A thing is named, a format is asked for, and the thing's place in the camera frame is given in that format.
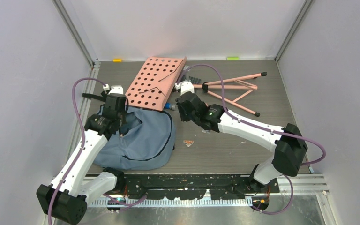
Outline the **small orange triangle wrapper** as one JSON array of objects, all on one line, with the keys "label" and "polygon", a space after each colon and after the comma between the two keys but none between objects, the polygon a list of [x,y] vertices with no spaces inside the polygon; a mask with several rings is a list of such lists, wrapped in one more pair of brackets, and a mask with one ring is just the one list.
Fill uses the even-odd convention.
[{"label": "small orange triangle wrapper", "polygon": [[184,143],[187,147],[190,147],[191,145],[194,144],[194,141],[193,141],[193,140],[184,140],[183,143]]}]

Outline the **blue fabric backpack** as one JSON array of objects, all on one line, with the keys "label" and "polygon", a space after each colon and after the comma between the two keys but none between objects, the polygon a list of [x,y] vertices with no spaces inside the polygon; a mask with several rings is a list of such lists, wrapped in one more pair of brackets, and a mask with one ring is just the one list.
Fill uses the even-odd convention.
[{"label": "blue fabric backpack", "polygon": [[[107,96],[84,93],[83,97],[102,100],[105,104]],[[112,135],[93,163],[119,170],[152,170],[164,166],[174,150],[176,139],[171,115],[165,111],[132,107],[128,99],[127,102],[128,133]],[[103,105],[96,114],[101,113]]]}]

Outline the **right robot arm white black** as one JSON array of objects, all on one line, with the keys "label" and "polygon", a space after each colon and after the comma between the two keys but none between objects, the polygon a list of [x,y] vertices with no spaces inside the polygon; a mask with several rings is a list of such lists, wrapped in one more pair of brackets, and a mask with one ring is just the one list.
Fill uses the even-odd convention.
[{"label": "right robot arm white black", "polygon": [[204,130],[244,138],[273,153],[265,162],[257,164],[248,178],[248,185],[254,192],[262,192],[278,176],[295,177],[299,173],[308,147],[296,125],[264,124],[221,105],[206,105],[190,91],[175,102],[183,122],[192,121]]}]

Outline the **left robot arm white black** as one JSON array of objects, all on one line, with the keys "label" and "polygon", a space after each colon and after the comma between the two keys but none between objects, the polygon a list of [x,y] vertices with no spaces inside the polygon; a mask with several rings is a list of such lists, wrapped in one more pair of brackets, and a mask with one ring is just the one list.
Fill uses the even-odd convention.
[{"label": "left robot arm white black", "polygon": [[83,179],[97,154],[125,123],[128,110],[127,97],[109,93],[100,114],[91,115],[81,129],[82,138],[60,173],[47,185],[40,185],[36,195],[43,212],[71,225],[78,224],[88,205],[107,191],[120,194],[125,182],[117,174],[102,172],[83,184]]}]

